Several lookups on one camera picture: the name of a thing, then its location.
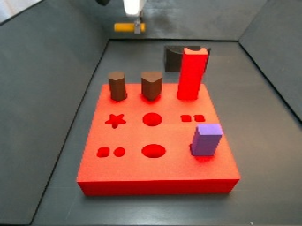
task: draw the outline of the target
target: red board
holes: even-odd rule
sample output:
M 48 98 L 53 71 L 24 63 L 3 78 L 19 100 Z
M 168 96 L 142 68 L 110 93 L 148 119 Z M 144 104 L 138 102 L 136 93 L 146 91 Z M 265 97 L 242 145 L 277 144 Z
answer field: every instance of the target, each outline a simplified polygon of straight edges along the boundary
M 127 99 L 115 102 L 103 85 L 76 179 L 86 195 L 231 192 L 241 176 L 226 136 L 214 156 L 190 151 L 196 124 L 219 123 L 206 86 L 195 101 L 178 100 L 176 89 L 163 84 L 150 102 L 140 84 L 128 84 Z

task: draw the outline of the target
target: small square hole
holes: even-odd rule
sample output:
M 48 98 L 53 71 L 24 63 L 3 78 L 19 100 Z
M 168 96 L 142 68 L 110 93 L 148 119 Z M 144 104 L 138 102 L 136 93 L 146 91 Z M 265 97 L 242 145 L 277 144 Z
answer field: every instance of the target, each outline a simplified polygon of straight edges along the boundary
M 194 119 L 196 122 L 206 122 L 203 115 L 194 115 Z
M 108 153 L 110 153 L 110 148 L 108 148 L 108 147 L 100 147 L 100 148 L 98 149 L 98 154 L 96 154 L 96 156 L 98 156 L 99 158 L 106 158 L 106 157 L 108 157 Z
M 192 122 L 191 116 L 190 115 L 182 115 L 182 122 Z

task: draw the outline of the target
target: circular hole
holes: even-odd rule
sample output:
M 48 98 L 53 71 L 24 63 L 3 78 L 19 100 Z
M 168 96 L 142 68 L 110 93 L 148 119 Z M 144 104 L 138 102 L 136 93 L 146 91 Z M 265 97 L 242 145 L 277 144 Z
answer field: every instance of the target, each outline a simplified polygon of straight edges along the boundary
M 119 147 L 119 148 L 115 150 L 114 154 L 115 154 L 116 157 L 124 156 L 124 154 L 126 154 L 126 149 L 122 148 L 122 147 Z
M 106 158 L 106 157 L 108 157 L 108 152 L 110 152 L 110 148 L 108 148 L 108 147 L 100 147 L 100 148 L 98 149 L 98 154 L 96 154 L 96 156 L 98 156 L 99 158 Z
M 148 158 L 159 158 L 166 154 L 166 148 L 162 145 L 151 144 L 143 147 L 142 153 Z
M 143 122 L 148 126 L 158 126 L 162 123 L 162 117 L 156 113 L 147 113 L 143 116 Z

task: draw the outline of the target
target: brown cylinder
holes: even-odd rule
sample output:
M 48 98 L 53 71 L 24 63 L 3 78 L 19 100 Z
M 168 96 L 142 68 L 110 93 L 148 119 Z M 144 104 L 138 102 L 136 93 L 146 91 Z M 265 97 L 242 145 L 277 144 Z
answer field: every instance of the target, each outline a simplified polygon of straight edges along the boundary
M 152 101 L 162 93 L 162 72 L 142 72 L 142 94 Z
M 126 74 L 123 72 L 111 72 L 108 74 L 108 85 L 111 99 L 120 102 L 127 98 L 126 93 Z

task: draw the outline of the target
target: yellow object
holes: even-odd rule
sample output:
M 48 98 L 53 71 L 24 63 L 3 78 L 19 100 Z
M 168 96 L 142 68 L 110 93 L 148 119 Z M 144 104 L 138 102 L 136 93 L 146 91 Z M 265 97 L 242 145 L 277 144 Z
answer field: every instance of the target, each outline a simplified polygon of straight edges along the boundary
M 146 23 L 140 24 L 140 31 L 146 31 Z M 135 23 L 116 23 L 115 32 L 135 32 Z

